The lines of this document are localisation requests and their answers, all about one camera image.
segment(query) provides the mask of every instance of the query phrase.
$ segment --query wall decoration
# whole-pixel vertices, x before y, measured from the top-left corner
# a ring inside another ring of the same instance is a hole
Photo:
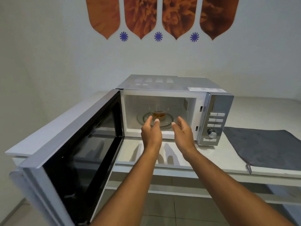
[[[163,34],[161,32],[156,32],[155,33],[155,40],[156,41],[161,41],[163,39]]]
[[[193,32],[191,35],[190,35],[190,40],[192,41],[192,42],[195,42],[195,41],[197,41],[198,39],[199,39],[199,34],[197,33],[197,32]]]
[[[231,27],[238,1],[203,0],[200,26],[212,40]]]
[[[157,0],[124,0],[126,25],[142,39],[156,25]]]
[[[122,32],[122,33],[120,33],[119,37],[122,41],[127,41],[129,36],[126,32]]]
[[[118,0],[86,0],[93,29],[108,39],[120,25]]]
[[[197,0],[163,0],[162,24],[175,39],[186,33],[194,23]]]

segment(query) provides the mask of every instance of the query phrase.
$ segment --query microwave top panel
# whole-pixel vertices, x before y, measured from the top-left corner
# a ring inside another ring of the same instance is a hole
[[[118,89],[226,92],[207,78],[132,74]]]

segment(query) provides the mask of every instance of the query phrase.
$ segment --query hand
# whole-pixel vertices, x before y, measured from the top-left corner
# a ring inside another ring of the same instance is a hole
[[[177,119],[178,124],[172,122],[172,129],[175,132],[175,144],[183,154],[184,159],[190,155],[190,153],[196,151],[194,145],[193,134],[188,124],[181,118]]]
[[[156,119],[153,128],[151,128],[152,116],[146,120],[145,124],[142,126],[141,137],[143,140],[144,149],[150,147],[158,151],[160,150],[162,144],[162,132],[160,130],[160,121]]]

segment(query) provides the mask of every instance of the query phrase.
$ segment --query purple starburst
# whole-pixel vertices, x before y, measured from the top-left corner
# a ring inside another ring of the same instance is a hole
[[[155,40],[158,42],[158,41],[161,41],[162,39],[163,39],[163,34],[161,32],[156,32]]]
[[[127,41],[128,40],[128,34],[126,34],[126,32],[120,33],[120,39],[122,41]]]
[[[199,34],[197,33],[197,32],[193,32],[192,34],[191,34],[191,36],[190,36],[190,40],[192,41],[192,42],[195,42],[195,41],[197,41],[199,39]]]

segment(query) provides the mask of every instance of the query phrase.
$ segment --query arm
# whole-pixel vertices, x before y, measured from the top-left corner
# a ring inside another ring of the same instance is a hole
[[[151,128],[152,116],[142,127],[144,151],[126,179],[101,209],[92,226],[135,226],[139,225],[143,214],[153,169],[162,144],[159,119]]]
[[[175,132],[175,143],[184,159],[190,163],[231,226],[293,225],[198,152],[191,128],[181,117],[178,117],[178,125],[173,122],[172,128]]]

